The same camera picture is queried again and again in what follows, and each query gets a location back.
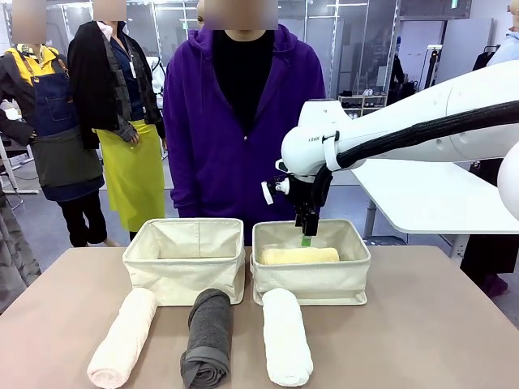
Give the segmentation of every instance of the jacket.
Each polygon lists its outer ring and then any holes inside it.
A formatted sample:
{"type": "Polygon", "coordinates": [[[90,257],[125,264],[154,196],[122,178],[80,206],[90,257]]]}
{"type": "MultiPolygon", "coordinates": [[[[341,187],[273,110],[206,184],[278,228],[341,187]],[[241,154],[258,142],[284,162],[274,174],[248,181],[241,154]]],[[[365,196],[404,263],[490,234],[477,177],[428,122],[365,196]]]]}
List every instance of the jacket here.
{"type": "Polygon", "coordinates": [[[497,49],[488,66],[519,59],[519,32],[509,31],[503,44],[497,49]]]}
{"type": "Polygon", "coordinates": [[[472,71],[478,71],[479,69],[482,69],[483,67],[487,67],[489,61],[494,57],[495,51],[492,52],[485,52],[478,55],[476,58],[476,63],[474,64],[474,67],[472,68],[472,71]]]}
{"type": "Polygon", "coordinates": [[[261,182],[280,174],[281,142],[298,125],[303,104],[324,97],[314,50],[280,25],[270,76],[245,136],[218,86],[212,31],[190,31],[168,65],[164,95],[171,197],[179,215],[239,218],[249,236],[256,223],[293,220],[284,196],[267,205],[261,182]]]}
{"type": "MultiPolygon", "coordinates": [[[[137,41],[130,38],[122,31],[118,31],[132,47],[144,66],[144,73],[152,90],[152,72],[148,61],[137,41]]],[[[72,94],[85,141],[97,146],[99,139],[92,132],[92,128],[101,130],[119,130],[119,115],[121,114],[119,102],[116,98],[116,77],[114,77],[105,50],[103,32],[97,22],[88,22],[79,26],[75,38],[68,49],[69,72],[71,76],[72,94]]],[[[164,124],[157,107],[155,94],[143,99],[150,101],[146,107],[146,123],[155,124],[157,132],[164,138],[164,124]]]]}

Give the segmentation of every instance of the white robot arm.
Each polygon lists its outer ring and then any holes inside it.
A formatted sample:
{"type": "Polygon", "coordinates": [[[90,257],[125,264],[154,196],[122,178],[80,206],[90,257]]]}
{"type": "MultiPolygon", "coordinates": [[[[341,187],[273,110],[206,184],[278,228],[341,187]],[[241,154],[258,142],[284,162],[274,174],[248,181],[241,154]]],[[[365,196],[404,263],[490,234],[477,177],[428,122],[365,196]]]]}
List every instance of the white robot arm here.
{"type": "Polygon", "coordinates": [[[264,182],[268,202],[283,192],[303,235],[317,234],[332,172],[366,158],[458,162],[504,158],[499,188],[519,218],[519,61],[475,71],[351,120],[336,100],[307,102],[281,146],[284,177],[264,182]]]}

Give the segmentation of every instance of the white table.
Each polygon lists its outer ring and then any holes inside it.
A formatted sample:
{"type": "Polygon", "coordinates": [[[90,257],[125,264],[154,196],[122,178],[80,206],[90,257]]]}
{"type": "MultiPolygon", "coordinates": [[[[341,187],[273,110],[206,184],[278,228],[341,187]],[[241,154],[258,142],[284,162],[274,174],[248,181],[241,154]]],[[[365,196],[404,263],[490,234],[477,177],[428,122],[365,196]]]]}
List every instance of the white table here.
{"type": "Polygon", "coordinates": [[[365,237],[377,208],[400,232],[457,236],[452,258],[463,255],[470,234],[519,234],[497,188],[455,164],[368,160],[353,173],[371,198],[365,237]]]}

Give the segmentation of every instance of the beige table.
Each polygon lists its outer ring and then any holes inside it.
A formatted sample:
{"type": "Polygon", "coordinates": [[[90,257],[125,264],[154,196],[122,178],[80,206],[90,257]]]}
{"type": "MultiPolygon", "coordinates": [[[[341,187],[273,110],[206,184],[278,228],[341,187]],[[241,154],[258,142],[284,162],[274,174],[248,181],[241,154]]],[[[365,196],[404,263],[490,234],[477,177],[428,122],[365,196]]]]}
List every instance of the beige table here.
{"type": "MultiPolygon", "coordinates": [[[[85,373],[130,290],[122,249],[67,251],[0,316],[0,387],[94,388],[85,373]]],[[[519,385],[519,333],[447,257],[431,247],[372,247],[361,307],[304,307],[315,370],[310,389],[507,389],[519,385]]],[[[182,388],[189,308],[161,308],[125,388],[182,388]]],[[[263,315],[234,308],[232,379],[275,388],[263,315]]]]}

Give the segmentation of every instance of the ceiling light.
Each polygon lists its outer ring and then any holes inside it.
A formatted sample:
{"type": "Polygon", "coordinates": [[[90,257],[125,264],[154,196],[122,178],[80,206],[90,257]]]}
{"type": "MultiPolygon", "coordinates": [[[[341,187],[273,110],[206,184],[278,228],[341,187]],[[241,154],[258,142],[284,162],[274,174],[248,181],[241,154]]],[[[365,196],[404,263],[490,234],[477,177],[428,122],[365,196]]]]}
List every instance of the ceiling light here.
{"type": "Polygon", "coordinates": [[[367,6],[367,2],[356,2],[354,4],[327,4],[326,6],[367,6]]]}

